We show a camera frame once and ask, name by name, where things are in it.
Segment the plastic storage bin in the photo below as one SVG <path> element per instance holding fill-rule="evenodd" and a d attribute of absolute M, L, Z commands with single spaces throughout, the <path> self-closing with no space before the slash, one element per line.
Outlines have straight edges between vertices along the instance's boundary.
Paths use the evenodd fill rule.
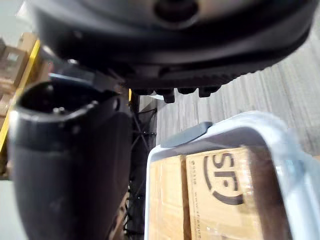
<path fill-rule="evenodd" d="M 245 112 L 218 122 L 198 138 L 175 147 L 161 145 L 151 150 L 146 170 L 145 230 L 149 230 L 149 180 L 152 162 L 176 155 L 266 146 L 272 156 L 289 226 L 294 240 L 320 239 L 320 162 L 303 152 L 285 123 L 270 113 Z"/>

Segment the clear plastic bin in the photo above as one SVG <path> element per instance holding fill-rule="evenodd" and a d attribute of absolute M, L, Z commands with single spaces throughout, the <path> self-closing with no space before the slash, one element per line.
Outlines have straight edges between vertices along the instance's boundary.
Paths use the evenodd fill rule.
<path fill-rule="evenodd" d="M 320 162 L 303 152 L 286 124 L 270 113 L 241 113 L 209 127 L 198 138 L 151 150 L 146 172 L 145 230 L 149 229 L 149 179 L 152 162 L 177 155 L 246 146 L 266 146 L 272 156 L 294 240 L 320 239 Z"/>

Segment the sf logo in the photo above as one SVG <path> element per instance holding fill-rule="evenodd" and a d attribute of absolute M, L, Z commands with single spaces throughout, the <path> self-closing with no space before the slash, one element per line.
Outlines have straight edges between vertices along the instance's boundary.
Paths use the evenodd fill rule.
<path fill-rule="evenodd" d="M 208 165 L 213 165 L 213 168 L 209 168 L 213 169 L 212 172 L 208 172 Z M 204 178 L 209 190 L 213 191 L 212 195 L 216 199 L 228 205 L 244 203 L 243 195 L 238 192 L 234 166 L 234 158 L 230 153 L 222 154 L 220 161 L 216 159 L 216 155 L 213 155 L 211 159 L 205 156 L 203 161 Z"/>

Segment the yellow shelf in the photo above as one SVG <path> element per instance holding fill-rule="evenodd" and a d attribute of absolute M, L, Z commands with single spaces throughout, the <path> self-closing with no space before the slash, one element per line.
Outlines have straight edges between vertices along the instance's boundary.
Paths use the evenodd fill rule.
<path fill-rule="evenodd" d="M 38 61 L 40 61 L 39 59 L 39 52 L 40 52 L 40 41 L 37 40 L 34 44 L 33 50 L 29 56 L 29 60 L 28 63 L 25 67 L 24 73 L 22 75 L 20 84 L 12 98 L 12 103 L 11 106 L 9 107 L 8 113 L 5 117 L 5 120 L 3 122 L 2 128 L 0 130 L 0 152 L 2 151 L 5 141 L 6 141 L 6 137 L 7 137 L 7 133 L 8 133 L 8 128 L 9 128 L 9 115 L 10 115 L 10 111 L 12 110 L 12 108 L 14 107 L 18 97 L 23 93 L 26 85 L 28 84 L 28 82 L 31 80 L 32 76 L 35 76 L 36 74 L 34 73 L 34 71 L 36 70 L 36 66 Z"/>

